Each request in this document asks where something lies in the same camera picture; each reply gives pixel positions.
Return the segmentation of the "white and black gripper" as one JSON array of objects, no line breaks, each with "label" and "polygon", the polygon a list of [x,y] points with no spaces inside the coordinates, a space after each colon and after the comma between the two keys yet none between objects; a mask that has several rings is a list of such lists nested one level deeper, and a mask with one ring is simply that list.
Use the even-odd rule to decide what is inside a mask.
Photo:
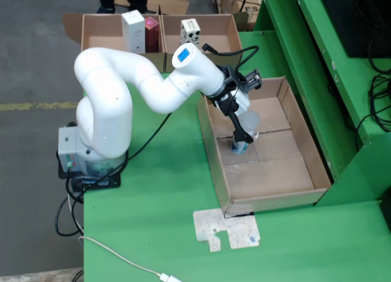
[{"label": "white and black gripper", "polygon": [[213,98],[213,105],[225,116],[229,116],[233,125],[234,140],[238,142],[253,143],[254,125],[251,122],[244,122],[241,125],[238,116],[245,113],[249,106],[249,96],[240,87],[234,89],[225,88],[219,95]]}]

